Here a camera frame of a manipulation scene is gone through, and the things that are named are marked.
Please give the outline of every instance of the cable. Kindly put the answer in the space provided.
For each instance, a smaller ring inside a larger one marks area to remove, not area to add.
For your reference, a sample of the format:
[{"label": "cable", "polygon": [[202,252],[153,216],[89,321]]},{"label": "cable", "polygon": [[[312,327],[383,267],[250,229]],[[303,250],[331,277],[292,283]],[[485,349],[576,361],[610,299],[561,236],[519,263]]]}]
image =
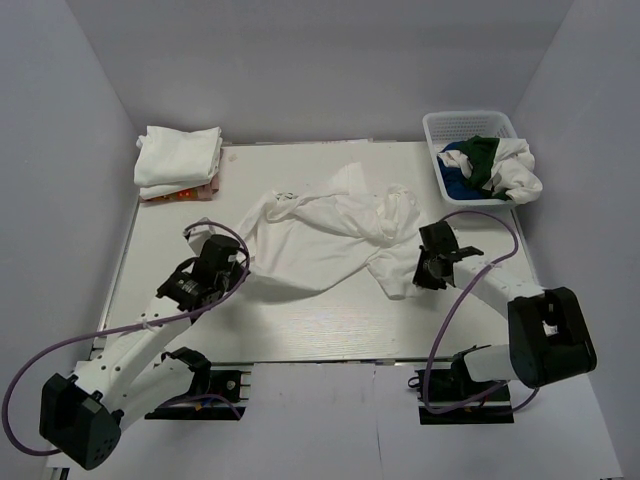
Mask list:
[{"label": "cable", "polygon": [[[238,235],[236,232],[231,230],[229,227],[226,227],[226,226],[222,225],[221,223],[212,222],[210,220],[202,220],[202,221],[193,223],[193,224],[189,225],[188,227],[186,227],[185,230],[191,230],[192,228],[198,227],[200,225],[211,225],[211,226],[220,228],[220,229],[224,230],[225,232],[229,233],[232,237],[234,237],[240,243],[240,245],[241,245],[241,247],[243,249],[243,253],[246,255],[246,265],[245,265],[245,268],[244,268],[244,270],[242,272],[242,275],[240,276],[240,279],[238,280],[238,283],[236,283],[233,286],[233,288],[231,288],[231,290],[229,290],[225,295],[220,297],[215,302],[210,303],[209,305],[205,305],[204,307],[198,308],[198,309],[193,310],[191,312],[184,312],[184,313],[180,313],[178,315],[172,315],[170,317],[165,317],[165,318],[159,318],[157,320],[152,320],[150,322],[147,322],[148,326],[156,327],[158,325],[163,325],[165,323],[176,322],[178,320],[183,320],[185,318],[191,318],[191,317],[194,317],[194,316],[201,315],[204,312],[207,312],[207,311],[211,310],[212,308],[214,308],[214,307],[220,305],[222,302],[226,301],[231,295],[233,295],[238,290],[238,288],[240,288],[240,285],[242,285],[242,283],[245,281],[245,279],[247,278],[247,275],[249,275],[249,267],[251,266],[251,260],[250,260],[250,257],[249,257],[249,248],[247,247],[247,244],[242,239],[242,237],[240,237],[240,235]],[[142,330],[144,328],[145,328],[145,325],[143,325],[143,324],[133,324],[133,325],[126,325],[124,327],[117,327],[117,328],[111,328],[111,329],[108,329],[108,330],[102,330],[100,332],[85,333],[83,335],[78,335],[77,337],[68,338],[67,340],[63,340],[61,342],[53,344],[53,345],[45,348],[41,352],[37,353],[36,355],[31,357],[29,360],[27,360],[27,362],[18,370],[18,372],[15,374],[15,376],[11,379],[11,382],[9,382],[9,386],[7,387],[7,391],[5,392],[4,398],[2,399],[2,429],[4,430],[4,433],[7,435],[7,438],[9,439],[9,442],[11,442],[11,444],[15,448],[20,450],[22,453],[26,453],[27,455],[31,455],[31,456],[34,456],[34,457],[46,457],[46,456],[49,456],[49,455],[55,455],[56,453],[60,453],[59,449],[54,449],[54,450],[34,450],[34,449],[30,448],[30,447],[27,447],[22,442],[20,442],[20,440],[18,440],[18,438],[13,433],[13,430],[11,428],[11,424],[9,423],[9,401],[11,400],[11,396],[13,395],[13,391],[15,390],[16,385],[18,384],[18,382],[20,381],[22,376],[25,374],[25,372],[27,370],[29,370],[29,368],[31,368],[31,366],[34,363],[36,363],[38,360],[40,360],[42,357],[48,355],[49,353],[54,352],[54,351],[56,351],[56,350],[58,350],[58,349],[60,349],[62,347],[66,347],[67,345],[71,345],[72,343],[82,342],[84,340],[90,340],[92,338],[97,338],[97,337],[105,337],[107,335],[115,335],[117,333],[136,332],[136,331]]]},{"label": "cable", "polygon": [[[496,217],[494,215],[491,215],[489,213],[477,212],[475,210],[458,210],[457,212],[453,212],[453,213],[450,213],[448,215],[445,215],[444,217],[442,217],[440,219],[440,221],[444,221],[444,220],[447,220],[448,218],[451,218],[451,217],[456,216],[456,215],[461,215],[461,214],[481,215],[481,216],[484,216],[484,217],[491,218],[491,219],[495,220],[496,222],[502,224],[502,226],[511,234],[511,237],[513,238],[513,250],[511,250],[506,255],[502,255],[501,257],[498,257],[495,260],[493,260],[492,262],[490,262],[482,270],[480,270],[475,277],[473,277],[473,280],[471,280],[471,282],[469,282],[469,285],[467,285],[467,287],[464,290],[462,290],[462,293],[460,294],[460,296],[453,303],[453,305],[451,306],[451,309],[449,310],[449,313],[447,313],[447,316],[444,319],[444,322],[442,322],[442,326],[440,327],[440,330],[438,331],[438,334],[436,335],[436,338],[433,341],[433,345],[431,346],[431,352],[429,353],[429,357],[427,358],[427,366],[426,366],[425,371],[424,371],[424,380],[422,382],[422,398],[423,398],[423,402],[424,402],[424,405],[425,405],[425,408],[427,409],[427,411],[429,413],[433,414],[433,415],[441,415],[443,413],[448,413],[448,412],[451,412],[451,411],[456,410],[458,408],[462,408],[462,407],[468,405],[471,402],[480,401],[484,397],[487,397],[487,396],[491,395],[492,393],[497,392],[498,390],[500,390],[502,387],[504,387],[507,384],[507,382],[498,382],[496,385],[494,385],[492,387],[489,387],[488,389],[486,389],[483,392],[480,392],[480,393],[477,393],[475,395],[472,395],[471,397],[467,398],[466,400],[461,400],[461,401],[456,402],[456,403],[454,403],[452,405],[447,405],[446,407],[434,408],[431,405],[429,405],[429,380],[431,378],[431,371],[433,369],[433,363],[434,363],[434,361],[436,359],[436,353],[438,351],[438,347],[440,346],[440,343],[442,342],[442,339],[444,338],[444,334],[447,331],[447,328],[449,328],[449,325],[451,324],[451,321],[453,320],[453,316],[456,314],[456,312],[458,311],[458,308],[460,308],[460,305],[462,304],[464,299],[467,298],[469,293],[471,293],[471,290],[473,289],[473,287],[475,287],[475,285],[480,281],[480,279],[482,279],[482,277],[484,277],[487,273],[489,273],[489,271],[493,267],[495,267],[497,264],[499,264],[500,262],[504,262],[505,260],[513,257],[516,253],[518,253],[518,250],[520,248],[520,242],[518,241],[518,235],[513,230],[513,228],[511,228],[506,222],[504,222],[500,218],[498,218],[498,217]],[[501,415],[508,415],[510,413],[515,413],[515,412],[523,409],[524,407],[526,407],[535,398],[535,396],[537,394],[538,394],[538,389],[535,389],[533,391],[533,393],[529,396],[529,398],[527,398],[522,404],[520,404],[517,407],[514,407],[514,408],[512,408],[510,410],[502,411],[502,412],[500,412],[500,414]]]},{"label": "cable", "polygon": [[214,400],[218,400],[226,404],[227,407],[231,409],[231,411],[233,412],[233,414],[236,416],[238,420],[242,419],[242,415],[240,415],[240,412],[235,407],[235,405],[233,405],[233,403],[231,403],[229,400],[224,398],[222,395],[216,395],[215,393],[206,393],[204,395],[196,395],[194,397],[188,397],[188,398],[176,398],[175,400],[169,400],[168,402],[164,402],[162,405],[160,405],[160,407],[170,407],[171,405],[178,405],[180,403],[186,403],[186,402],[195,402],[196,400],[205,400],[207,403],[211,403]]}]

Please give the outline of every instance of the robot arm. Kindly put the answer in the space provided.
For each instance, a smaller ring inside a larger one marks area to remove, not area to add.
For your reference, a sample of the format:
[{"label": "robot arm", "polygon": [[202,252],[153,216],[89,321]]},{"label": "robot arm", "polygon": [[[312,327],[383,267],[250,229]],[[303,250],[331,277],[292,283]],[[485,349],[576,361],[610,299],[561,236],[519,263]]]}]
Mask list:
[{"label": "robot arm", "polygon": [[[460,248],[445,221],[421,228],[420,235],[423,246],[413,280],[420,287],[465,289],[490,264],[477,248]],[[571,290],[545,290],[491,268],[473,293],[507,320],[509,345],[457,354],[455,370],[462,377],[473,382],[517,379],[536,388],[595,368],[593,344]]]},{"label": "robot arm", "polygon": [[[213,235],[198,257],[178,266],[160,286],[138,323],[201,309],[233,288],[242,275],[239,243]],[[186,269],[193,266],[191,272]],[[69,378],[55,374],[44,385],[40,434],[91,470],[111,454],[122,432],[147,412],[181,395],[207,393],[211,363],[180,348],[150,365],[198,315],[124,333]]]}]

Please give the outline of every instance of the white cloth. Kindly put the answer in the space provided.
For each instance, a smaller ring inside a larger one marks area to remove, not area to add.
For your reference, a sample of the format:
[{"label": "white cloth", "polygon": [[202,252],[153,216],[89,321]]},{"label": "white cloth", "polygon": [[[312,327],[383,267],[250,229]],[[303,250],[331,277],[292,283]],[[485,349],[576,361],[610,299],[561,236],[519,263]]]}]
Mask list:
[{"label": "white cloth", "polygon": [[395,299],[417,294],[418,228],[426,223],[413,193],[390,185],[376,197],[352,163],[301,195],[266,193],[236,231],[253,281],[321,292],[366,266]]},{"label": "white cloth", "polygon": [[134,183],[144,199],[206,185],[218,173],[222,137],[220,128],[185,133],[147,127],[136,143],[140,156]]},{"label": "white cloth", "polygon": [[[438,154],[447,167],[458,167],[465,178],[471,176],[473,166],[459,150]],[[491,179],[483,186],[486,190],[503,192],[516,203],[533,202],[540,197],[542,182],[533,174],[536,161],[526,140],[501,138],[491,167]]]}]

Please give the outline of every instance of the blue cloth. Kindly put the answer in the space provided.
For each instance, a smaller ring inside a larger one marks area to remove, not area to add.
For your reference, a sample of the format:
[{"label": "blue cloth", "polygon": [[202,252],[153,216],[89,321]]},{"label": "blue cloth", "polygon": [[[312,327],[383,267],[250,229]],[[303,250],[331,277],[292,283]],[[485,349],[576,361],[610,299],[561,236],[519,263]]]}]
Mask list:
[{"label": "blue cloth", "polygon": [[[463,142],[453,142],[442,149],[443,152],[447,150],[457,150],[457,146]],[[444,186],[447,189],[447,193],[454,200],[484,200],[486,196],[480,193],[478,190],[473,190],[465,186],[466,178],[462,175],[462,170],[458,167],[447,167],[444,162],[438,157],[438,166],[440,167],[440,174],[444,181]]]}]

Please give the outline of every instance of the pile of clothes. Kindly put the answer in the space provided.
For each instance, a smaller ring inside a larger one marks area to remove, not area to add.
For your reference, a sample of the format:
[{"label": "pile of clothes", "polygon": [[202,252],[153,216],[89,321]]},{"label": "pile of clothes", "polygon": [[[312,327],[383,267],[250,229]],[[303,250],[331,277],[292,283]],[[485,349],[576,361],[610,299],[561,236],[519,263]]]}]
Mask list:
[{"label": "pile of clothes", "polygon": [[222,131],[147,127],[136,145],[134,183],[143,200],[210,200],[219,189]]},{"label": "pile of clothes", "polygon": [[542,192],[533,174],[535,158],[522,139],[475,136],[453,142],[438,154],[438,166],[454,200],[495,198],[523,204]]}]

